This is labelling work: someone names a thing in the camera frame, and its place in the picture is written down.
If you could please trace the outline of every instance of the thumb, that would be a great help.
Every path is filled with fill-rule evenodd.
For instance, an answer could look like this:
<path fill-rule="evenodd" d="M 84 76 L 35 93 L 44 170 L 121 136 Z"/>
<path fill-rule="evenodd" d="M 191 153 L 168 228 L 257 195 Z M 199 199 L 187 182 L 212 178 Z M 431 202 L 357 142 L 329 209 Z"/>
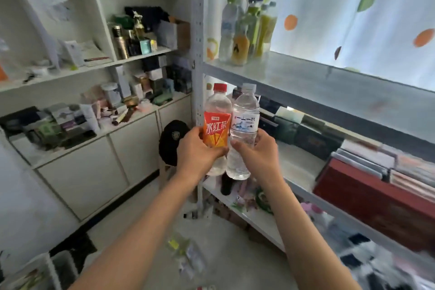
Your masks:
<path fill-rule="evenodd" d="M 252 149 L 241 141 L 231 140 L 231 145 L 242 156 L 243 161 L 253 153 Z"/>
<path fill-rule="evenodd" d="M 211 152 L 213 154 L 213 158 L 217 159 L 217 158 L 227 154 L 228 147 L 214 147 L 214 148 L 211 148 Z"/>

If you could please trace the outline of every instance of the black cap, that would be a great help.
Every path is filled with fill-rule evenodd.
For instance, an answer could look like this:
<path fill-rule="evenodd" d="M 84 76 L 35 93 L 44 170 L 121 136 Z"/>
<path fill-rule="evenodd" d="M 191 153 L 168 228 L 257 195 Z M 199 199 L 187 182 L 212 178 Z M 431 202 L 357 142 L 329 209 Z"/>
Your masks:
<path fill-rule="evenodd" d="M 171 166 L 177 166 L 177 148 L 179 141 L 189 132 L 189 127 L 181 120 L 173 120 L 165 126 L 159 141 L 159 155 Z"/>

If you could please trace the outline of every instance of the white wall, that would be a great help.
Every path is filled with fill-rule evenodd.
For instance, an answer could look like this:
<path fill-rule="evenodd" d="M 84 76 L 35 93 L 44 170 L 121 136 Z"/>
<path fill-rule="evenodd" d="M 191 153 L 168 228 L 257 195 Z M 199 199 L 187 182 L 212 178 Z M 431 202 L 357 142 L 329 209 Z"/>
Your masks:
<path fill-rule="evenodd" d="M 47 252 L 78 227 L 73 214 L 0 139 L 0 262 L 5 275 Z"/>

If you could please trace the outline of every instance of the person's right hand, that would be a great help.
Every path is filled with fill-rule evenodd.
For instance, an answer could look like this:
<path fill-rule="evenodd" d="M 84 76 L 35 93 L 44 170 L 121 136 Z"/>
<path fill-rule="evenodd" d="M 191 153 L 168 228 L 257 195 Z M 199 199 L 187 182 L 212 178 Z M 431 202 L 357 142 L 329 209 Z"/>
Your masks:
<path fill-rule="evenodd" d="M 231 145 L 242 156 L 247 169 L 260 185 L 282 179 L 275 139 L 259 128 L 255 142 L 254 148 L 237 140 L 231 140 Z"/>

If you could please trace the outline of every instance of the orange label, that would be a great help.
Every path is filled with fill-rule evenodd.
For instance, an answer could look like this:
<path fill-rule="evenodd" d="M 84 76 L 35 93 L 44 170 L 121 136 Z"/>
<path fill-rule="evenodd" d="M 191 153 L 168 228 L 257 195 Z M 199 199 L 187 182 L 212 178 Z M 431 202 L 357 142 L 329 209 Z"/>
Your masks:
<path fill-rule="evenodd" d="M 226 147 L 231 114 L 204 112 L 204 133 L 202 141 L 209 147 Z"/>

